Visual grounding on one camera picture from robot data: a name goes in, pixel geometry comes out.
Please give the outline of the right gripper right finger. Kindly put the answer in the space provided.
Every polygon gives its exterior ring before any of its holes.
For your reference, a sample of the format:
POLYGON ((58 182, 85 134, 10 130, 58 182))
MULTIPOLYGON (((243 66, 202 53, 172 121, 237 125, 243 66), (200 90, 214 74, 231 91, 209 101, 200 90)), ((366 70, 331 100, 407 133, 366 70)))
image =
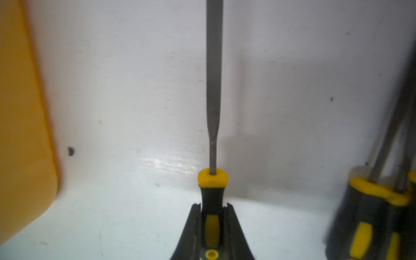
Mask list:
POLYGON ((223 213, 223 259, 254 260, 234 207, 227 203, 223 213))

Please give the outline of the yellow plastic storage tray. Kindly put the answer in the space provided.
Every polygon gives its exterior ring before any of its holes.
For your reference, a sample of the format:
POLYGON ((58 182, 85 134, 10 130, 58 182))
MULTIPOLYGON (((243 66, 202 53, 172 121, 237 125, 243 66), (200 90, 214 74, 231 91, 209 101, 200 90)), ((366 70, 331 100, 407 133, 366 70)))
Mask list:
POLYGON ((41 216, 59 190, 42 80, 23 1, 1 2, 1 242, 41 216))

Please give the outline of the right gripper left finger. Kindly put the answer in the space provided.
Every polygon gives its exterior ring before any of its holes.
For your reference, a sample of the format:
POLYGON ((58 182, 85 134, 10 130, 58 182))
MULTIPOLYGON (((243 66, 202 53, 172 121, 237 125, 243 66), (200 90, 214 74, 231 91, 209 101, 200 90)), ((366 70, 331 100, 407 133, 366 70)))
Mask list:
POLYGON ((186 220, 178 245, 171 260, 199 260, 201 251, 201 205, 193 204, 186 220))

